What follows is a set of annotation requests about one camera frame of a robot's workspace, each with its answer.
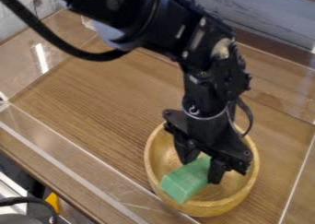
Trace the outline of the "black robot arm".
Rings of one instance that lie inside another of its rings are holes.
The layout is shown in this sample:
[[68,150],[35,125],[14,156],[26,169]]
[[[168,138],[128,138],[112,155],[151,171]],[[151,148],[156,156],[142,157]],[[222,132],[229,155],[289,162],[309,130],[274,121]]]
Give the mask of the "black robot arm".
[[211,156],[209,182],[229,171],[247,174],[253,150],[234,125],[251,75],[234,29],[197,0],[63,0],[95,21],[103,40],[122,53],[143,47],[175,61],[183,73],[182,107],[163,112],[182,163]]

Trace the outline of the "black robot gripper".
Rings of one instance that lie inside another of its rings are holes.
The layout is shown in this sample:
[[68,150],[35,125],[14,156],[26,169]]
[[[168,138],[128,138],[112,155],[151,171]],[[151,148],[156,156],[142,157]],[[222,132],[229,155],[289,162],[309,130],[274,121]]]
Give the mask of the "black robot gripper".
[[237,129],[237,107],[227,106],[218,114],[191,114],[186,109],[164,110],[164,128],[174,136],[175,149],[183,165],[193,162],[201,153],[211,157],[209,183],[219,184],[229,171],[247,174],[254,154]]

